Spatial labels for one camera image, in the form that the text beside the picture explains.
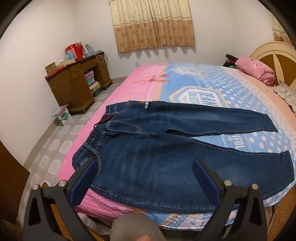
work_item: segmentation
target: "curtain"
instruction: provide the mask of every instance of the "curtain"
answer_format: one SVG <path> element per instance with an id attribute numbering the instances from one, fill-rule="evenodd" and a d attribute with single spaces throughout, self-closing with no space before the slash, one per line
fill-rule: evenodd
<path id="1" fill-rule="evenodd" d="M 119 52 L 195 46 L 188 0 L 109 0 Z"/>
<path id="2" fill-rule="evenodd" d="M 119 52 L 157 47 L 148 0 L 109 2 Z"/>
<path id="3" fill-rule="evenodd" d="M 272 13 L 270 13 L 270 18 L 272 22 L 272 29 L 274 32 L 274 41 L 285 42 L 293 46 L 287 33 L 285 32 L 285 30 L 283 29 L 279 21 L 276 19 L 276 17 Z"/>
<path id="4" fill-rule="evenodd" d="M 195 46 L 188 0 L 148 0 L 157 45 Z"/>

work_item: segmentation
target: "metal screw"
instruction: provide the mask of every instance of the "metal screw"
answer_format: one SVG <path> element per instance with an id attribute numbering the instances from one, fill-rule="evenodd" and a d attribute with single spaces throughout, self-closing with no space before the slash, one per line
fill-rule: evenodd
<path id="1" fill-rule="evenodd" d="M 34 184 L 33 186 L 32 186 L 32 189 L 33 190 L 37 190 L 39 188 L 39 185 L 38 184 Z"/>
<path id="2" fill-rule="evenodd" d="M 60 187 L 64 187 L 67 184 L 65 180 L 59 182 Z"/>
<path id="3" fill-rule="evenodd" d="M 224 184 L 226 187 L 230 187 L 232 185 L 232 182 L 230 180 L 225 180 Z"/>
<path id="4" fill-rule="evenodd" d="M 258 189 L 258 185 L 257 185 L 256 183 L 253 183 L 253 184 L 252 184 L 252 188 L 253 188 L 254 190 L 257 190 L 257 189 Z"/>

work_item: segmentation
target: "white box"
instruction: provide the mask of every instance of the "white box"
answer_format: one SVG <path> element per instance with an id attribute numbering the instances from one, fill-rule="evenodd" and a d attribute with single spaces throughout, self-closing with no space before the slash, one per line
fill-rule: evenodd
<path id="1" fill-rule="evenodd" d="M 67 125 L 67 123 L 72 119 L 68 109 L 68 105 L 64 105 L 59 108 L 59 110 L 53 115 L 55 116 L 63 126 Z"/>

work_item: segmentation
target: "bed headboard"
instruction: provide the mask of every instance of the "bed headboard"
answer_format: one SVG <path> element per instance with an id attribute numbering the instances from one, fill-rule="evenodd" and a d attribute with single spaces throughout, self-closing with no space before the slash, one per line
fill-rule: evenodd
<path id="1" fill-rule="evenodd" d="M 262 61 L 275 71 L 275 85 L 285 83 L 296 91 L 296 50 L 291 45 L 270 42 L 257 48 L 251 58 Z"/>

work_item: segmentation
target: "red bag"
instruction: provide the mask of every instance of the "red bag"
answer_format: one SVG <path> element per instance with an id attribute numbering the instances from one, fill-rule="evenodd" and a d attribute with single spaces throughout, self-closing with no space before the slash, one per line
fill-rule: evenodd
<path id="1" fill-rule="evenodd" d="M 71 52 L 76 61 L 82 60 L 83 58 L 82 46 L 78 45 L 78 43 L 68 46 L 65 51 L 66 54 L 68 54 L 68 52 Z"/>

